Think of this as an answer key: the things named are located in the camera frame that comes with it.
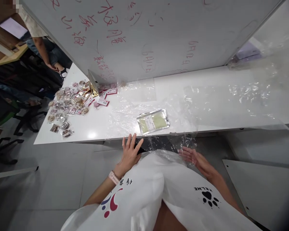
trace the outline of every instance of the white t-shirt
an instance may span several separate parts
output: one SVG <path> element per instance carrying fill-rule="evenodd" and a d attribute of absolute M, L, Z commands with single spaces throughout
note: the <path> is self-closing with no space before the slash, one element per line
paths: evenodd
<path fill-rule="evenodd" d="M 75 211 L 61 231 L 153 230 L 162 200 L 187 230 L 260 230 L 177 157 L 152 151 L 100 205 Z"/>
<path fill-rule="evenodd" d="M 22 8 L 19 7 L 19 15 L 26 24 L 31 37 L 46 37 L 48 34 L 36 23 L 36 21 Z"/>

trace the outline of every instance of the white panel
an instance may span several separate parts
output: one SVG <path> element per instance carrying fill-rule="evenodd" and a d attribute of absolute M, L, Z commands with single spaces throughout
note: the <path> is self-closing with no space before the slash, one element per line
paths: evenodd
<path fill-rule="evenodd" d="M 133 81 L 224 65 L 281 0 L 23 2 L 85 74 Z"/>
<path fill-rule="evenodd" d="M 247 214 L 271 231 L 280 230 L 289 213 L 289 169 L 234 160 L 223 163 Z"/>

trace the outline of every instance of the person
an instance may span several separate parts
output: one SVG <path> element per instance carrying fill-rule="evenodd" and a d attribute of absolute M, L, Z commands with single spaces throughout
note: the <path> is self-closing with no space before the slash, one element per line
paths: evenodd
<path fill-rule="evenodd" d="M 223 177 L 203 155 L 179 150 L 206 179 L 178 161 L 177 153 L 139 154 L 143 139 L 135 140 L 136 134 L 126 143 L 123 138 L 121 161 L 61 231 L 260 230 L 243 215 Z"/>
<path fill-rule="evenodd" d="M 34 95 L 31 95 L 29 93 L 26 93 L 24 91 L 19 91 L 14 87 L 9 87 L 7 85 L 4 84 L 0 84 L 0 89 L 6 91 L 7 93 L 9 93 L 10 95 L 13 95 L 15 98 L 17 98 L 20 102 L 22 103 L 27 103 L 30 106 L 36 106 L 36 105 L 40 105 L 41 103 L 38 102 L 36 100 L 37 97 L 35 97 Z M 8 103 L 11 103 L 12 100 L 9 98 L 5 98 L 5 100 Z"/>
<path fill-rule="evenodd" d="M 24 21 L 32 39 L 26 41 L 29 49 L 43 59 L 46 66 L 51 70 L 58 72 L 62 79 L 67 76 L 68 68 L 62 66 L 67 63 L 69 58 L 48 36 L 48 34 L 36 23 L 36 21 L 22 8 L 19 8 L 18 14 Z"/>

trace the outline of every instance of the gray floor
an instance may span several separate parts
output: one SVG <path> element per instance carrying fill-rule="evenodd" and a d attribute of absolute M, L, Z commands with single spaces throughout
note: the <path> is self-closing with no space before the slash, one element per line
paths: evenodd
<path fill-rule="evenodd" d="M 43 119 L 37 122 L 37 126 L 41 126 Z M 11 134 L 17 122 L 9 120 L 1 137 L 13 138 Z M 122 156 L 121 141 L 106 145 L 33 145 L 36 136 L 36 133 L 25 131 L 21 137 L 24 143 L 14 146 L 9 152 L 19 162 L 9 167 L 0 165 L 0 171 L 39 165 L 36 172 L 0 179 L 0 230 L 60 230 L 65 220 L 84 204 Z M 224 138 L 197 138 L 197 150 L 224 176 L 240 203 L 222 162 L 222 159 L 233 159 Z"/>

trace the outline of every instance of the white desk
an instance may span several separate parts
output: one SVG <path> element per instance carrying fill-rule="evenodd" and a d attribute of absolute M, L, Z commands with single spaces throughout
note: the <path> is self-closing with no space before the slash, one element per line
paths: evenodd
<path fill-rule="evenodd" d="M 87 77 L 76 67 L 72 65 L 68 76 L 66 77 L 63 87 L 71 85 L 73 82 L 79 82 L 80 80 L 88 80 Z M 244 71 L 229 71 L 226 66 L 216 67 L 206 70 L 175 74 L 171 76 L 163 76 L 154 78 L 156 101 L 160 102 L 171 94 L 176 93 L 179 97 L 184 97 L 183 88 L 186 86 L 227 86 L 227 85 L 247 85 L 254 83 L 252 73 L 249 70 Z M 273 95 L 276 99 L 274 102 L 274 116 L 278 117 L 283 123 L 289 124 L 289 93 L 277 92 Z M 120 139 L 121 136 L 109 137 L 109 115 L 114 107 L 120 106 L 122 102 L 119 101 L 117 95 L 110 95 L 107 97 L 109 100 L 108 107 L 100 106 L 99 110 L 91 110 L 84 116 L 75 115 L 69 118 L 75 133 L 62 139 L 60 134 L 50 132 L 51 124 L 47 122 L 46 116 L 43 125 L 38 133 L 38 136 L 34 144 L 45 143 L 60 143 L 60 142 L 90 142 L 100 141 L 105 139 Z M 236 121 L 234 126 L 218 127 L 218 126 L 205 126 L 199 125 L 198 132 L 204 131 L 218 131 L 245 127 L 244 121 L 240 121 L 240 118 Z M 154 135 L 167 133 L 188 133 L 186 128 L 174 128 L 170 126 L 168 129 L 154 132 Z M 137 128 L 132 129 L 130 133 L 137 132 Z"/>

